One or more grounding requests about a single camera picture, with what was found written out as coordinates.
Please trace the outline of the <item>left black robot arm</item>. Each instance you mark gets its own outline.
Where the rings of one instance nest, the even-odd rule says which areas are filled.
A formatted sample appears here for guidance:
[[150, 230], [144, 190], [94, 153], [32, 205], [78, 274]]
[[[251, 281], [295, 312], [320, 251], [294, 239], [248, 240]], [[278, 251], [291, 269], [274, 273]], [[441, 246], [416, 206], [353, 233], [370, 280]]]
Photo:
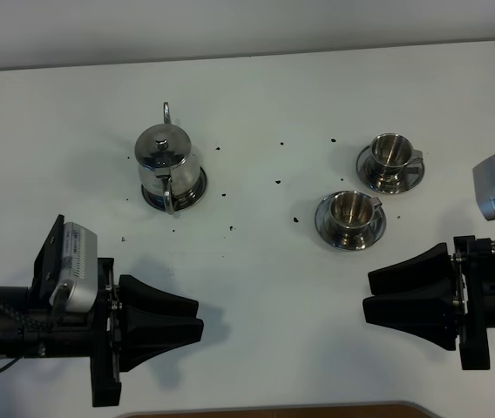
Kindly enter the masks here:
[[90, 360], [92, 405], [117, 406], [120, 376], [151, 358], [200, 341], [196, 300], [160, 291], [98, 259], [98, 295], [87, 313], [55, 314], [26, 287], [0, 287], [0, 359]]

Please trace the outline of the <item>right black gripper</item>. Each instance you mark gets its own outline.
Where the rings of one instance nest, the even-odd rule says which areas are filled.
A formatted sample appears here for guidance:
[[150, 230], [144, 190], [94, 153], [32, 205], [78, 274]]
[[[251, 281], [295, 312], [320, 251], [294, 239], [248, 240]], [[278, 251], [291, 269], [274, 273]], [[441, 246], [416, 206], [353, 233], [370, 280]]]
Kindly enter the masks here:
[[[374, 296], [363, 300], [367, 323], [457, 351], [463, 370], [491, 368], [486, 298], [491, 291], [495, 246], [472, 235], [453, 239], [409, 260], [368, 273]], [[451, 290], [416, 290], [451, 280]]]

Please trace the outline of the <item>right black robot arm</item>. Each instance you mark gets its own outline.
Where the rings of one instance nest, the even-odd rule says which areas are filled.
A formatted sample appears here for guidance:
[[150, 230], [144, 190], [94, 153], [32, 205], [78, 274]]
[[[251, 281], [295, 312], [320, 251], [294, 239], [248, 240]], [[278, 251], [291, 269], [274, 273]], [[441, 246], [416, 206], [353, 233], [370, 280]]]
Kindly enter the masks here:
[[368, 274], [367, 323], [458, 351], [464, 370], [491, 367], [487, 331], [495, 328], [495, 241], [461, 236]]

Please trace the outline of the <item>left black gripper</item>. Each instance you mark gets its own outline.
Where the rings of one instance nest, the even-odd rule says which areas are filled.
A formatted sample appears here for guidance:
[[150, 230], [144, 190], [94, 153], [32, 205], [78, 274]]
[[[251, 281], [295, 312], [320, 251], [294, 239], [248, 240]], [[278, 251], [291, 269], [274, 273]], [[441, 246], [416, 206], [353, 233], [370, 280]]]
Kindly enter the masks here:
[[98, 258], [98, 294], [93, 306], [90, 358], [92, 406], [119, 405], [121, 372], [129, 372], [151, 358], [201, 340], [203, 320], [199, 302], [150, 287], [131, 275], [119, 277], [119, 298], [124, 306], [121, 349], [112, 346], [113, 263]]

